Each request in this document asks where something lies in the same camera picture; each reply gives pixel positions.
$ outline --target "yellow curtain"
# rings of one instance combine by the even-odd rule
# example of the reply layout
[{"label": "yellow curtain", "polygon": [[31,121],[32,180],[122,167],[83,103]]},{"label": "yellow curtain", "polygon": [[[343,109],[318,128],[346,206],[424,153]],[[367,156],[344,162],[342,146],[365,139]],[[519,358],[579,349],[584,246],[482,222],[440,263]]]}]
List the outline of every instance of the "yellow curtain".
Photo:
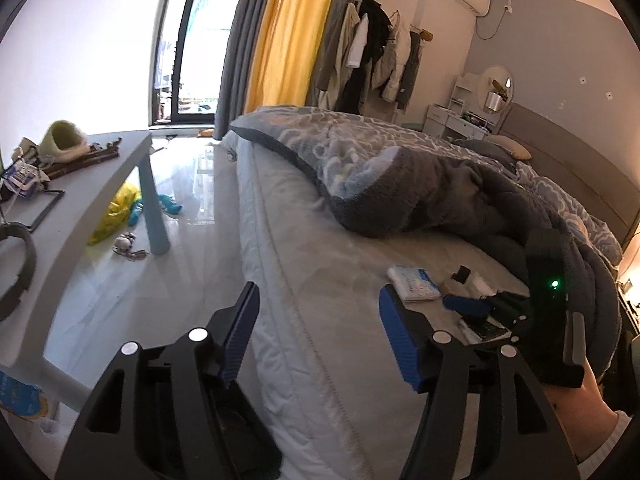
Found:
[{"label": "yellow curtain", "polygon": [[302,106],[331,0],[268,0],[254,53],[245,112]]}]

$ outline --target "silver screw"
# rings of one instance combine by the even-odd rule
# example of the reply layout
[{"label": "silver screw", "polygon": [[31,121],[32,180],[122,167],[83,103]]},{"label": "silver screw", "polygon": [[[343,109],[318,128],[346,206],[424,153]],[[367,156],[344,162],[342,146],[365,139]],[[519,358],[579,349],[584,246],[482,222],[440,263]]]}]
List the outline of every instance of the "silver screw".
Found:
[{"label": "silver screw", "polygon": [[513,358],[516,357],[518,351],[511,345],[504,345],[502,348],[500,348],[500,353],[505,357]]},{"label": "silver screw", "polygon": [[122,348],[120,348],[120,351],[124,354],[124,355],[133,355],[138,351],[138,343],[134,343],[133,341],[130,341],[128,343],[124,343],[124,345],[122,345]]},{"label": "silver screw", "polygon": [[444,332],[444,330],[438,330],[433,334],[433,340],[441,345],[446,345],[451,343],[451,334],[449,332]]},{"label": "silver screw", "polygon": [[194,328],[189,332],[189,339],[197,343],[198,341],[204,341],[208,335],[209,332],[205,328]]}]

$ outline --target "gray headphones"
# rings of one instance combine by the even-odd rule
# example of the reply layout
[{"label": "gray headphones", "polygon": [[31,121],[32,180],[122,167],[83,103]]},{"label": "gray headphones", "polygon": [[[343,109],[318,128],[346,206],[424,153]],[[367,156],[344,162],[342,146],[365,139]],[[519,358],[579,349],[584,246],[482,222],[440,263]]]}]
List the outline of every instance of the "gray headphones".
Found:
[{"label": "gray headphones", "polygon": [[36,268],[36,247],[29,230],[18,222],[0,224],[0,242],[8,237],[22,238],[24,240],[26,257],[20,272],[18,272],[18,279],[0,298],[0,321],[6,319],[18,307],[20,297],[31,285]]}]

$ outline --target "table leg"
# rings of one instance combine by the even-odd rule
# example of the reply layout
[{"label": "table leg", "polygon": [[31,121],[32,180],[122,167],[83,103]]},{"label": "table leg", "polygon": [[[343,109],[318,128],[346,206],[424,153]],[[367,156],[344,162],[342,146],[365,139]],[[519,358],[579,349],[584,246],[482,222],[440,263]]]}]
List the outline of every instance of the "table leg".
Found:
[{"label": "table leg", "polygon": [[46,359],[42,364],[42,376],[38,383],[49,399],[59,400],[76,412],[80,412],[91,393],[91,388],[65,374]]},{"label": "table leg", "polygon": [[149,235],[151,252],[159,256],[169,250],[171,244],[166,234],[162,209],[158,203],[158,192],[156,182],[151,172],[151,161],[145,155],[138,163],[138,174],[140,176],[140,189],[142,190],[142,202],[145,205],[146,232]]}]

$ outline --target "yellow plastic bag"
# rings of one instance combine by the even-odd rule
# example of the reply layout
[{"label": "yellow plastic bag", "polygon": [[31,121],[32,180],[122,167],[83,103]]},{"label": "yellow plastic bag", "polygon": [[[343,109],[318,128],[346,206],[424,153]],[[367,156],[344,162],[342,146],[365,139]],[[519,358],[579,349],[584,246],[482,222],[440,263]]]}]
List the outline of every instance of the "yellow plastic bag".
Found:
[{"label": "yellow plastic bag", "polygon": [[89,245],[97,244],[107,236],[116,232],[118,228],[129,219],[131,205],[141,197],[140,190],[125,182],[113,197],[107,212],[100,220],[100,224],[89,238]]}]

